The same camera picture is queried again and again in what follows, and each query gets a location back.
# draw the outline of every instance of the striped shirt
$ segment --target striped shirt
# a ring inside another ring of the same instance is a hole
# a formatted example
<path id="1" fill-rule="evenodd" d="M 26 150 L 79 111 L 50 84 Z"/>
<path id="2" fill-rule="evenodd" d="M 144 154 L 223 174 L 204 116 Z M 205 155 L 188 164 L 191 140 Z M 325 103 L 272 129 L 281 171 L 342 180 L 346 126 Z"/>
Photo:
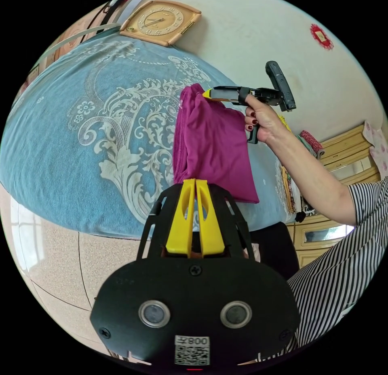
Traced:
<path id="1" fill-rule="evenodd" d="M 356 210 L 353 231 L 288 280 L 301 323 L 290 352 L 323 336 L 349 312 L 371 282 L 388 245 L 388 176 L 349 186 Z"/>

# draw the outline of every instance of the woman's arm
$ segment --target woman's arm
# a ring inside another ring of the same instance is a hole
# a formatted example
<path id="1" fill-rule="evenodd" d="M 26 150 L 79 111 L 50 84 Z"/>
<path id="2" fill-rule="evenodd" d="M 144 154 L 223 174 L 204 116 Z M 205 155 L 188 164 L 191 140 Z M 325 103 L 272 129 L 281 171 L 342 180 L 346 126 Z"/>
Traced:
<path id="1" fill-rule="evenodd" d="M 330 174 L 305 146 L 285 128 L 276 112 L 248 95 L 246 129 L 259 123 L 259 141 L 265 142 L 295 181 L 302 196 L 321 214 L 341 224 L 354 226 L 356 211 L 349 188 Z"/>
<path id="2" fill-rule="evenodd" d="M 282 129 L 266 143 L 314 209 L 338 223 L 356 224 L 349 188 L 329 173 L 291 132 Z"/>

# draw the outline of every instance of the bed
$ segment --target bed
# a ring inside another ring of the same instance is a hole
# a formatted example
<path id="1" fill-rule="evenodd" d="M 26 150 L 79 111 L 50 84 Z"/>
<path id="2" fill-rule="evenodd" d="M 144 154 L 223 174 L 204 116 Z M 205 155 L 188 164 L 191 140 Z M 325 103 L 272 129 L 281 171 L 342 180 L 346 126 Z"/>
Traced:
<path id="1" fill-rule="evenodd" d="M 100 33 L 49 66 L 14 104 L 0 147 L 1 184 L 62 227 L 139 239 L 153 203 L 172 185 L 179 96 L 194 83 L 235 84 L 177 48 L 117 29 Z M 239 203 L 249 229 L 293 221 L 278 159 L 262 143 L 249 145 L 249 158 L 260 199 Z"/>

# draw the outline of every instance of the purple shirt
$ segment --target purple shirt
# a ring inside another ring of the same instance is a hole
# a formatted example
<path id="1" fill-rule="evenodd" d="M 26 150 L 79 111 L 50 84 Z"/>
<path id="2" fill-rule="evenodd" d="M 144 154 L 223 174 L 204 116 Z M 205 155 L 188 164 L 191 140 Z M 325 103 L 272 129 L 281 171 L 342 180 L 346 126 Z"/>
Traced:
<path id="1" fill-rule="evenodd" d="M 258 203 L 248 157 L 244 115 L 202 96 L 199 84 L 181 93 L 173 146 L 174 183 L 196 178 Z"/>

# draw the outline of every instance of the clock hand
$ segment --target clock hand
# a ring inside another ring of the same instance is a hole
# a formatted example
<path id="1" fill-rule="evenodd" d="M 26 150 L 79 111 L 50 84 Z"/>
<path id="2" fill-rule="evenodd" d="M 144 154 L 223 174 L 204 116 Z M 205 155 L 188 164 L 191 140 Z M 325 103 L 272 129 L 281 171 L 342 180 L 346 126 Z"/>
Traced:
<path id="1" fill-rule="evenodd" d="M 157 23 L 159 21 L 164 21 L 164 19 L 158 19 L 158 20 L 155 20 L 155 21 L 151 21 L 147 25 L 143 25 L 140 29 L 143 29 L 143 28 L 147 27 L 148 25 L 152 25 L 152 24 Z"/>

